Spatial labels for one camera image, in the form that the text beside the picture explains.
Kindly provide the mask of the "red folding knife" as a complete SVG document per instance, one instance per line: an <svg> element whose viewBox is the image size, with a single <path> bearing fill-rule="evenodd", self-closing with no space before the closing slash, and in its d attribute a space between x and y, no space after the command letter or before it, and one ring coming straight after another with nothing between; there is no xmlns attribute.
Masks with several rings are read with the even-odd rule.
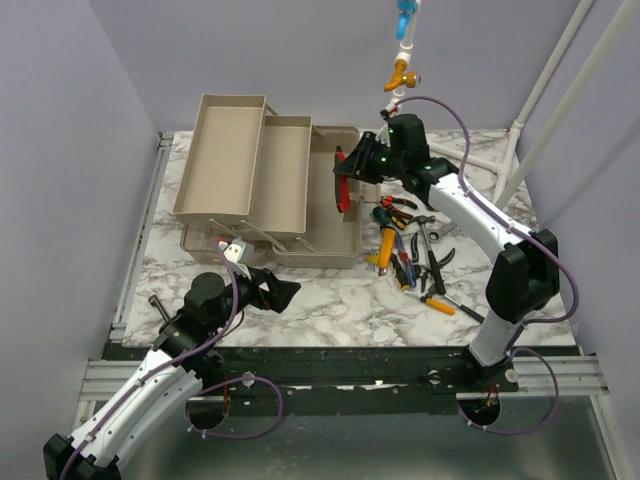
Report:
<svg viewBox="0 0 640 480"><path fill-rule="evenodd" d="M345 159L342 147L337 146L334 154L334 168L337 168ZM338 212L346 213L351 208L351 198L348 179L344 175L334 173L334 194Z"/></svg>

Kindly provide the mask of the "beige plastic tool box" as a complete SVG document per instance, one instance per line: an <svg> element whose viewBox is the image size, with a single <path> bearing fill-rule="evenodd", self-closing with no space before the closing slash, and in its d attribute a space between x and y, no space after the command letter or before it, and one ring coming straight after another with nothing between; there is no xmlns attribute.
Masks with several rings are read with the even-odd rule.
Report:
<svg viewBox="0 0 640 480"><path fill-rule="evenodd" d="M334 154L350 154L354 126L318 126L309 116L280 115L264 95L201 98L173 215L180 247L202 264L218 257L218 237L254 247L253 262L349 269L361 254L361 209L379 194L349 180L351 208L339 213Z"/></svg>

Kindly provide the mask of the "yellow utility knife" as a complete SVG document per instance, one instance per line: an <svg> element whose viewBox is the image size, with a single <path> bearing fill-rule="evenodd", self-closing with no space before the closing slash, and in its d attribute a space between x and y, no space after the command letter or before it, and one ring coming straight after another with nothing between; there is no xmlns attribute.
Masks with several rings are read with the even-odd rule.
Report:
<svg viewBox="0 0 640 480"><path fill-rule="evenodd" d="M381 228L382 243L378 253L378 274L384 275L391 261L391 255L395 244L396 230L390 226Z"/></svg>

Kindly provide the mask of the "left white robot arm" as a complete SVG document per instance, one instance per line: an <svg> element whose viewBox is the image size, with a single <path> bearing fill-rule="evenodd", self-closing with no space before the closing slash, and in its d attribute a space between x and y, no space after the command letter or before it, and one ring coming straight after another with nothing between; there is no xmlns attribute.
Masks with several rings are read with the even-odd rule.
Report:
<svg viewBox="0 0 640 480"><path fill-rule="evenodd" d="M248 306L283 312L301 286L269 269L194 278L183 306L160 330L153 347L111 399L89 420L44 445L49 479L118 479L128 454L171 412L196 395L223 393L226 378L213 347Z"/></svg>

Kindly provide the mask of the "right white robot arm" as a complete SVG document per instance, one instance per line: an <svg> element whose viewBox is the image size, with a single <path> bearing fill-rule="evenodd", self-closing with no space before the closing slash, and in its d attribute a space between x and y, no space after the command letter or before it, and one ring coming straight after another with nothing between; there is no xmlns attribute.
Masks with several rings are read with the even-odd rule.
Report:
<svg viewBox="0 0 640 480"><path fill-rule="evenodd" d="M483 391L496 380L494 366L503 362L525 317L559 292L559 268L553 260L557 238L548 230L527 232L465 184L458 167L432 156L417 115L397 115L387 125L388 144L365 132L334 172L369 184L401 182L408 193L459 225L486 254L493 266L485 290L489 310L459 370L467 389Z"/></svg>

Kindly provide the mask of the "orange black pliers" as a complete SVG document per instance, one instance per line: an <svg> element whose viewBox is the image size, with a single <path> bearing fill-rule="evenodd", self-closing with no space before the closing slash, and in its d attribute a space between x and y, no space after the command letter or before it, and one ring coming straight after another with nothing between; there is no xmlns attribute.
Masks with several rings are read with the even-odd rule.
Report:
<svg viewBox="0 0 640 480"><path fill-rule="evenodd" d="M402 210L402 207L407 207L412 211L416 211L418 209L417 204L413 201L406 198L394 197L391 195L382 197L380 200L380 205L386 210L392 212L394 215L405 219L412 218L413 215L411 213L408 213L407 211Z"/></svg>

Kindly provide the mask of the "orange brass tap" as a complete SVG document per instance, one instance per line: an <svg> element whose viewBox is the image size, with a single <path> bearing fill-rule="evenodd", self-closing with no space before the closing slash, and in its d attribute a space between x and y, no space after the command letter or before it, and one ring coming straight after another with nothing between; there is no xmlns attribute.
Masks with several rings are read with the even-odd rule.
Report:
<svg viewBox="0 0 640 480"><path fill-rule="evenodd" d="M385 92L391 92L399 87L413 89L421 82L421 75L417 71L409 71L407 60L399 59L395 62L394 71L389 82L384 85Z"/></svg>

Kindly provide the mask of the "silver combination wrench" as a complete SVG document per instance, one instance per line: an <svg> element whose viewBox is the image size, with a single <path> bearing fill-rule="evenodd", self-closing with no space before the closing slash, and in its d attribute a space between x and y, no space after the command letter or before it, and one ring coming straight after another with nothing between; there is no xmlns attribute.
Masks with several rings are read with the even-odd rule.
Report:
<svg viewBox="0 0 640 480"><path fill-rule="evenodd" d="M450 233L456 227L457 227L457 224L455 222L448 222L437 229L429 230L428 238L432 242L439 242L443 237L445 237L448 233Z"/></svg>

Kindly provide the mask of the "black pruning shears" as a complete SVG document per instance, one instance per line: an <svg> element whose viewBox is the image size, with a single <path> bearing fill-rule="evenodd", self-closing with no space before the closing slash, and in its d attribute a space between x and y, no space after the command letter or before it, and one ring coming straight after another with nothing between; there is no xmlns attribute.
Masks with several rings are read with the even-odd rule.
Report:
<svg viewBox="0 0 640 480"><path fill-rule="evenodd" d="M420 260L419 248L418 248L418 234L415 233L410 240L410 252L411 252L411 267L413 268L416 279L420 282L420 293L426 293L426 284L429 279L431 270L428 263L423 264ZM444 257L437 261L440 268L450 263L456 250L452 248Z"/></svg>

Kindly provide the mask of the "black yellow screwdriver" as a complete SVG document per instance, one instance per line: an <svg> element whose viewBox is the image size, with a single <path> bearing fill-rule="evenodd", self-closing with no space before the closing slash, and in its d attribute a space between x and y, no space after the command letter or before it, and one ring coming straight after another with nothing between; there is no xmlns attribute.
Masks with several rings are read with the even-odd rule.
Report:
<svg viewBox="0 0 640 480"><path fill-rule="evenodd" d="M393 266L395 279L401 290L406 291L410 287L408 276L402 266L401 261L395 253L391 254L391 263Z"/></svg>

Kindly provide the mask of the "blue pipe valve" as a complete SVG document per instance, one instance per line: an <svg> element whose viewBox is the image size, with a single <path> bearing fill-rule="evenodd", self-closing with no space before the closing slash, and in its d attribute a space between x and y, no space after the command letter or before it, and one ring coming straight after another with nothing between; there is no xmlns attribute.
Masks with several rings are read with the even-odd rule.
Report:
<svg viewBox="0 0 640 480"><path fill-rule="evenodd" d="M409 24L413 16L420 9L420 0L397 0L396 7L398 9L398 21L396 26L396 38L404 40L407 35Z"/></svg>

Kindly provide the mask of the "white PVC pipe frame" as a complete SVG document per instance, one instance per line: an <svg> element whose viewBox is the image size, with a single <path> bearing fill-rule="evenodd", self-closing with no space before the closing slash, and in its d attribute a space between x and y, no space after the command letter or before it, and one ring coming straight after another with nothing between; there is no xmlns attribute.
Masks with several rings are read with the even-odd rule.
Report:
<svg viewBox="0 0 640 480"><path fill-rule="evenodd" d="M615 17L618 1L426 1L411 66L418 92L445 101L470 131L471 160L500 191L550 119L567 121L594 86L574 88L612 26L630 34L638 12Z"/></svg>

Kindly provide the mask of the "blue handled screwdriver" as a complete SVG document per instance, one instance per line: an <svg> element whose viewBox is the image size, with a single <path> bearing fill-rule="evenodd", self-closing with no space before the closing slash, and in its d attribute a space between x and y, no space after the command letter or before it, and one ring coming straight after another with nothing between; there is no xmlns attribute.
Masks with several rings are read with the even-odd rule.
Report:
<svg viewBox="0 0 640 480"><path fill-rule="evenodd" d="M404 271L406 273L406 276L408 278L408 283L409 283L409 288L410 289L414 289L416 287L416 279L415 279L415 275L414 275L414 270L411 264L411 260L409 259L408 253L406 251L406 248L404 246L404 242L402 239L402 236L400 233L398 233L396 235L396 240L395 240L395 244L396 244L396 249L398 252L398 256L400 258L400 261L403 265Z"/></svg>

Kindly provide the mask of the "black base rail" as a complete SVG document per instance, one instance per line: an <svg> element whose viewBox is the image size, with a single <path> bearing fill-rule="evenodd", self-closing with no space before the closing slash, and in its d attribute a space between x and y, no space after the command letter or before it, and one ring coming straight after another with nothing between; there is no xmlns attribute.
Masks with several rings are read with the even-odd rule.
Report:
<svg viewBox="0 0 640 480"><path fill-rule="evenodd" d="M459 347L220 347L204 367L207 386L238 382L190 400L194 416L348 416L495 413L510 396L552 396L584 381L577 348L539 346L475 377Z"/></svg>

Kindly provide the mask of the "aluminium extrusion rail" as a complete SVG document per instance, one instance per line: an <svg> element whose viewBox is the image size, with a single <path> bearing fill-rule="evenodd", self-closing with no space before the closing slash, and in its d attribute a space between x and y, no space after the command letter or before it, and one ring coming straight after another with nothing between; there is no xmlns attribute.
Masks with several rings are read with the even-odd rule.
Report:
<svg viewBox="0 0 640 480"><path fill-rule="evenodd" d="M139 369L140 361L90 361L80 389L80 401L108 401Z"/></svg>

